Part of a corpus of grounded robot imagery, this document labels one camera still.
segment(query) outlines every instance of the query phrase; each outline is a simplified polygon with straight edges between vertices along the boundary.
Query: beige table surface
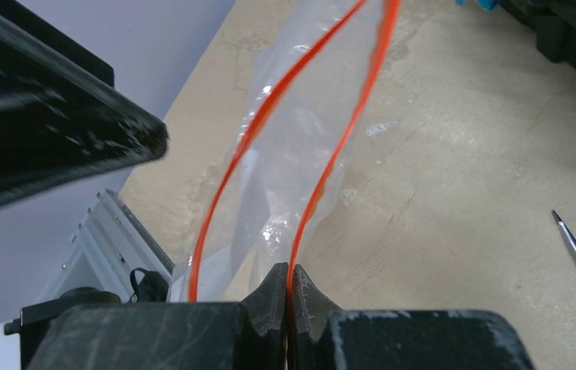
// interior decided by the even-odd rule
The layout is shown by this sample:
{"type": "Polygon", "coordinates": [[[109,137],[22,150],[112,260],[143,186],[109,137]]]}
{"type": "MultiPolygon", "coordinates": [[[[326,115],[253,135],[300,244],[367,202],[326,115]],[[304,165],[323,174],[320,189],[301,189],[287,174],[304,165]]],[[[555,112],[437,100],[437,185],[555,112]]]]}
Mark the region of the beige table surface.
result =
{"type": "MultiPolygon", "coordinates": [[[[244,115],[251,58],[294,2],[237,0],[165,117],[170,152],[121,195],[175,260],[244,115]]],[[[344,308],[484,308],[542,369],[576,369],[576,70],[502,9],[404,0],[340,200],[302,251],[344,308]]]]}

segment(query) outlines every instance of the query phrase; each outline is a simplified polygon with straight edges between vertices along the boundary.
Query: plastic bag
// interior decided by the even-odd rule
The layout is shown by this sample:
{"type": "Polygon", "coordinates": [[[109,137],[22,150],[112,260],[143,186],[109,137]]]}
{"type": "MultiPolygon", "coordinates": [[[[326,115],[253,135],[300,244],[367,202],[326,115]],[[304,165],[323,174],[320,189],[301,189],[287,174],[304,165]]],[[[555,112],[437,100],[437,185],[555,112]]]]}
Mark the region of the plastic bag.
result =
{"type": "Polygon", "coordinates": [[[206,228],[201,219],[190,228],[198,248],[175,267],[170,301],[188,299],[194,266],[192,300],[197,289],[200,301],[218,299],[248,257],[245,294],[252,291],[274,264],[295,257],[295,236],[306,242],[331,212],[349,154],[341,148],[376,80],[398,4],[303,0],[256,57],[227,185],[204,210],[206,228]]]}

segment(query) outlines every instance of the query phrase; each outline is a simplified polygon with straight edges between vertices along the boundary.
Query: ziplock bag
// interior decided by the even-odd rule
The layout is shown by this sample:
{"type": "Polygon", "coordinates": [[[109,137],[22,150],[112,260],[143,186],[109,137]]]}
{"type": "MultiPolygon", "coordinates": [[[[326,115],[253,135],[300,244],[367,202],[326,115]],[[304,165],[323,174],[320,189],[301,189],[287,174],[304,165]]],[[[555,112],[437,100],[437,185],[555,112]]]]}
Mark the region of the ziplock bag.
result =
{"type": "Polygon", "coordinates": [[[254,61],[248,113],[170,301],[218,299],[246,258],[247,293],[338,199],[353,126],[379,73],[398,0],[302,1],[254,61]]]}

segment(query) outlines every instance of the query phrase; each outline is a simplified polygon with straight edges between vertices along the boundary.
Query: gray wall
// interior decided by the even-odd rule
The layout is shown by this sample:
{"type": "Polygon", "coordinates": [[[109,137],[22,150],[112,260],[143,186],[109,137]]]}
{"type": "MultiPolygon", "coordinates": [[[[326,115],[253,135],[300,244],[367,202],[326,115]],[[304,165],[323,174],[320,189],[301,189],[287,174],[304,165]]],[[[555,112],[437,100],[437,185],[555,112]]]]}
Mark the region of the gray wall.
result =
{"type": "MultiPolygon", "coordinates": [[[[21,0],[115,69],[116,89],[163,118],[234,0],[21,0]]],[[[60,269],[69,237],[103,188],[94,177],[0,209],[0,322],[36,303],[60,269]]]]}

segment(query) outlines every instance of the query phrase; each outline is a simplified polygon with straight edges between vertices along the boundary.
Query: pen tip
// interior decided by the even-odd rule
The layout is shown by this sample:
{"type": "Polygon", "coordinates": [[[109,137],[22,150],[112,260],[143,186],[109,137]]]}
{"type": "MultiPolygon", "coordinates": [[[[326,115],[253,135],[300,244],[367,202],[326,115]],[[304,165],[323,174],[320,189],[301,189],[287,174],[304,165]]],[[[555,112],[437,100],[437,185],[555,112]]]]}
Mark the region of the pen tip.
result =
{"type": "Polygon", "coordinates": [[[551,214],[553,214],[556,223],[560,223],[562,221],[562,219],[560,218],[560,216],[557,215],[557,212],[555,210],[552,210],[551,214]]]}

